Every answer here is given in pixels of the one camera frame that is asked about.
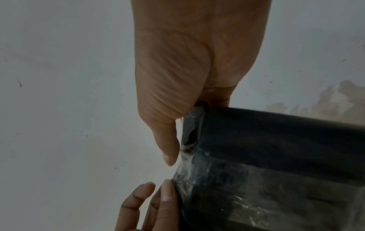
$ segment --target black plastic bag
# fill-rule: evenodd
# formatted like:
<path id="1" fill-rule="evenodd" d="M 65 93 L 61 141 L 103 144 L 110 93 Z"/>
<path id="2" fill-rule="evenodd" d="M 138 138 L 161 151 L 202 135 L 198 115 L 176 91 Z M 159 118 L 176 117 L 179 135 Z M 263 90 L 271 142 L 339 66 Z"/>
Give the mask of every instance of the black plastic bag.
<path id="1" fill-rule="evenodd" d="M 201 106 L 182 137 L 181 231 L 365 230 L 363 127 Z"/>

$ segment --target black package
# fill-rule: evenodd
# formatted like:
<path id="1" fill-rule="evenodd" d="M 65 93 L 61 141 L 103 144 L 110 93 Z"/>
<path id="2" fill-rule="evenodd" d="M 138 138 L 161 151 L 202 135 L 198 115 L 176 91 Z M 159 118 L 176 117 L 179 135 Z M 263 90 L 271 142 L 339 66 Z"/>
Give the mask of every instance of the black package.
<path id="1" fill-rule="evenodd" d="M 363 127 L 200 106 L 182 137 L 181 231 L 365 230 Z"/>

